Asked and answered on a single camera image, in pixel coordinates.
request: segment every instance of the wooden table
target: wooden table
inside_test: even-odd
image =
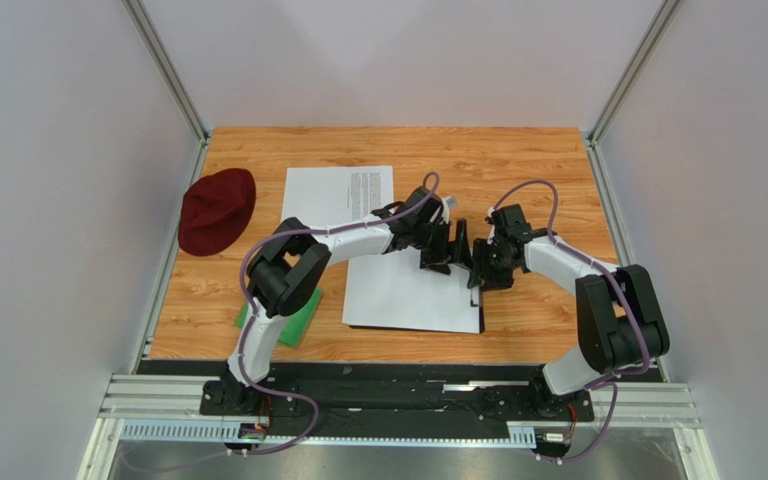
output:
[[[280,223],[288,167],[392,165],[395,198],[429,170],[438,193],[454,195],[453,218],[466,218],[470,242],[487,234],[489,206],[529,178],[554,182],[561,195],[555,230],[573,246],[616,261],[580,132],[572,128],[222,128],[212,137],[202,174],[246,168],[257,182],[248,229],[212,257],[180,252],[159,318],[151,358],[224,359],[239,337],[242,257]],[[510,198],[533,227],[546,225],[552,194],[534,186]],[[537,274],[515,273],[514,288],[485,294],[481,335],[356,330],[341,323],[346,263],[329,268],[324,297],[301,345],[278,345],[276,359],[541,363],[576,343],[573,297]]]

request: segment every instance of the wood surface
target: wood surface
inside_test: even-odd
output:
[[[454,195],[453,218],[466,218],[470,242],[487,235],[489,206],[511,186],[544,178],[558,186],[555,230],[573,246],[616,261],[580,132],[568,128],[220,128],[202,174],[250,170],[257,206],[248,229],[212,257],[180,252],[150,350],[152,358],[224,359],[239,337],[234,320],[243,303],[242,257],[280,223],[288,167],[392,165],[395,198],[404,199],[429,170],[438,193]],[[546,225],[552,194],[527,187],[520,203],[532,226]],[[278,345],[275,359],[540,363],[576,344],[573,297],[537,274],[515,273],[514,288],[485,294],[481,335],[356,330],[341,323],[346,263],[329,268],[322,302],[301,345]]]

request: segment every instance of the hat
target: hat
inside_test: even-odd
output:
[[[257,201],[254,176],[230,168],[195,182],[183,195],[180,248],[191,255],[215,255],[242,235]]]

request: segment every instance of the green object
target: green object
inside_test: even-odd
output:
[[[280,332],[279,343],[287,347],[297,347],[301,343],[304,332],[307,331],[307,325],[310,325],[310,320],[313,319],[313,314],[316,313],[316,307],[319,306],[320,300],[322,300],[322,289],[317,288],[307,304],[301,310],[290,315],[286,325]],[[242,309],[239,310],[239,316],[236,317],[236,326],[239,328],[244,327],[247,320],[248,302],[245,302],[242,305]]]

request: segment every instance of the white wall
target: white wall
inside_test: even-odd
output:
[[[208,128],[591,128],[660,0],[145,0]]]
[[[121,2],[6,3],[0,478],[73,478],[196,144]]]
[[[685,2],[603,153],[722,478],[768,478],[768,2]]]

